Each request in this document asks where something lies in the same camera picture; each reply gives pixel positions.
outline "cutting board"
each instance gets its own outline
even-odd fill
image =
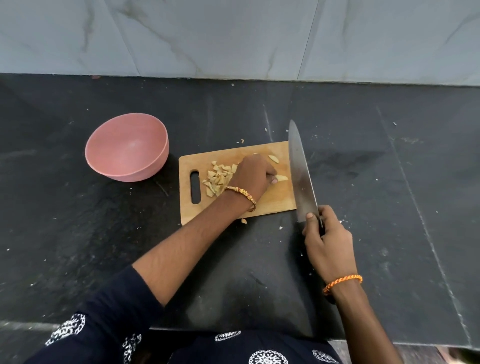
[[[275,167],[277,174],[288,177],[288,181],[280,181],[268,187],[268,190],[257,201],[257,208],[254,212],[246,212],[240,218],[272,214],[275,212],[296,209],[295,197],[290,175],[290,160],[288,158],[288,142],[261,144],[258,146],[243,146],[240,148],[216,150],[199,154],[191,154],[179,158],[180,178],[180,217],[182,225],[185,225],[203,209],[210,205],[216,197],[208,197],[206,186],[201,181],[207,179],[207,172],[212,170],[212,161],[216,160],[218,165],[231,166],[238,164],[243,157],[253,153],[261,154]],[[273,162],[268,156],[274,155],[278,158],[279,164]],[[200,177],[201,201],[198,204],[192,203],[190,187],[190,174],[198,171]]]

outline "wall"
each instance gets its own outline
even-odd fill
[[[480,85],[478,0],[0,0],[0,72]]]

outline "navy blue sleeve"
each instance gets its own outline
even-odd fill
[[[128,266],[82,304],[25,364],[127,364],[142,334],[162,312],[142,277]]]

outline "gold bangle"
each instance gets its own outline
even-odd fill
[[[229,189],[229,190],[238,192],[239,194],[242,194],[242,195],[244,195],[246,198],[248,198],[249,201],[253,204],[253,206],[248,209],[249,212],[254,212],[255,209],[257,208],[257,203],[256,203],[255,200],[253,199],[252,195],[249,194],[247,191],[245,191],[243,188],[227,186],[227,187],[225,187],[225,189]]]
[[[360,283],[363,282],[363,278],[361,277],[360,274],[352,274],[350,276],[345,276],[345,277],[336,279],[333,282],[328,283],[327,286],[324,288],[324,295],[327,296],[329,294],[332,294],[330,292],[330,290],[332,289],[333,286],[335,286],[336,284],[338,284],[340,282],[344,282],[346,280],[349,280],[349,279],[358,279],[360,281]]]

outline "kitchen knife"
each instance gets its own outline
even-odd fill
[[[323,230],[323,223],[318,213],[317,200],[313,191],[312,180],[308,172],[307,160],[303,152],[300,133],[293,120],[290,120],[288,128],[288,155],[290,158],[290,169],[292,175],[293,194],[297,204],[297,218],[300,227],[305,226],[305,215],[308,212],[315,214]]]

